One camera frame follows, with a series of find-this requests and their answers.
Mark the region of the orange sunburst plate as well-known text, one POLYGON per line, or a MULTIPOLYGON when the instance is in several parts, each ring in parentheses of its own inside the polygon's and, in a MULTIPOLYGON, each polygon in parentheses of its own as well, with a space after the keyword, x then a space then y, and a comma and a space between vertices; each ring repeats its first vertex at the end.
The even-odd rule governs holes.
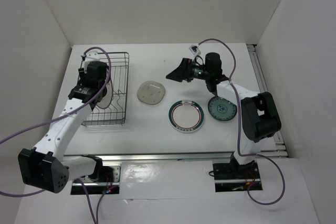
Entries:
POLYGON ((106 93, 103 96, 102 100, 97 103, 97 107, 100 109, 107 109, 113 100, 113 83, 110 79, 106 86, 106 93))

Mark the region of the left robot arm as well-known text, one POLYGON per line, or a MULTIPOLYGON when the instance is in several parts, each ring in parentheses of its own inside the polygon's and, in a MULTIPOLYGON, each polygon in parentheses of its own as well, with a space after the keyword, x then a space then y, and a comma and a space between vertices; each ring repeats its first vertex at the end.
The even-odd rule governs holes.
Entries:
POLYGON ((91 181, 103 177, 102 159, 93 155, 64 161, 65 151, 81 126, 106 94, 108 65, 91 61, 80 68, 77 85, 70 91, 60 115, 46 135, 30 150, 22 149, 18 155, 24 184, 52 193, 59 193, 66 183, 86 176, 91 181))

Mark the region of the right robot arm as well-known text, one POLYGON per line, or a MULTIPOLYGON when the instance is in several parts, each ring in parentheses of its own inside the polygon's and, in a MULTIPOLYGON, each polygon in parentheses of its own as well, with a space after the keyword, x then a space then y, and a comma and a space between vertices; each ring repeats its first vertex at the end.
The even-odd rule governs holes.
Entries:
POLYGON ((233 153, 234 162, 229 165, 229 172, 235 178, 247 172, 247 165, 255 160, 264 139, 274 136, 281 129, 272 95, 269 92, 257 93, 233 83, 223 74, 218 53, 207 53, 202 65, 195 59, 183 58, 166 78, 176 82, 204 80, 210 93, 237 107, 237 148, 233 153))

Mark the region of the clear glass plate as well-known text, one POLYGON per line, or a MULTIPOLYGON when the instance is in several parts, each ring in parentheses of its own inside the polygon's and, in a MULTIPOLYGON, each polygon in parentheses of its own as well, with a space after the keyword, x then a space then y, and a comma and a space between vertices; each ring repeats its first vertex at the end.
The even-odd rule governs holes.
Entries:
POLYGON ((163 100, 165 93, 163 84, 156 81, 146 81, 138 88, 137 98, 147 105, 157 105, 163 100))

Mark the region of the blue floral plate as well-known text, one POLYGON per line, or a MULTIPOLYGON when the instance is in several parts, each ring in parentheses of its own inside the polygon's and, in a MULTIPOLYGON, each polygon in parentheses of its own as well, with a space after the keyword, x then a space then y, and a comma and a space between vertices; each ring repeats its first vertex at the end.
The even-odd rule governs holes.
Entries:
POLYGON ((228 122, 237 114, 237 106, 220 97, 212 97, 208 102, 207 109, 214 119, 221 122, 228 122))

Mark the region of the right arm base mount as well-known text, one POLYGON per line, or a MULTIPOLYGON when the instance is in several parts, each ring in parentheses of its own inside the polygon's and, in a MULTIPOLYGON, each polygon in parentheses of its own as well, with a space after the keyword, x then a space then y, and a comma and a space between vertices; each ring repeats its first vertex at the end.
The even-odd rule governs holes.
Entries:
POLYGON ((214 163, 208 174, 214 178, 217 193, 247 191, 249 186, 250 190, 263 188, 257 162, 239 165, 233 155, 228 163, 214 163))

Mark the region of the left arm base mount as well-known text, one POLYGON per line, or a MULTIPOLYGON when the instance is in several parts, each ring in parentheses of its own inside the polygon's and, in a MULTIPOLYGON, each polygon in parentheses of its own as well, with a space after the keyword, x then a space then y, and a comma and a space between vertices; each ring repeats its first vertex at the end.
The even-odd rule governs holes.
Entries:
POLYGON ((103 163, 100 157, 81 155, 61 162, 69 172, 71 195, 118 194, 120 190, 121 165, 103 163))

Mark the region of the aluminium frame rail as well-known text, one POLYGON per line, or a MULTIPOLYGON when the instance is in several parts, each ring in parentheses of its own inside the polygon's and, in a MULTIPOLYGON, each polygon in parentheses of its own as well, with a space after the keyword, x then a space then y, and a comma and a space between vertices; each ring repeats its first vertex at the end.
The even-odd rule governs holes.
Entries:
POLYGON ((278 109, 276 109, 275 101, 268 90, 261 63, 258 59, 256 45, 247 45, 247 50, 260 90, 260 94, 258 95, 259 102, 257 108, 261 109, 264 115, 260 115, 259 118, 261 119, 262 123, 265 123, 267 119, 270 119, 271 122, 266 123, 266 125, 270 126, 272 130, 277 130, 277 132, 275 132, 273 135, 269 135, 267 138, 259 141, 260 143, 263 143, 261 152, 268 157, 288 158, 289 155, 287 148, 280 131, 280 116, 278 114, 278 109))

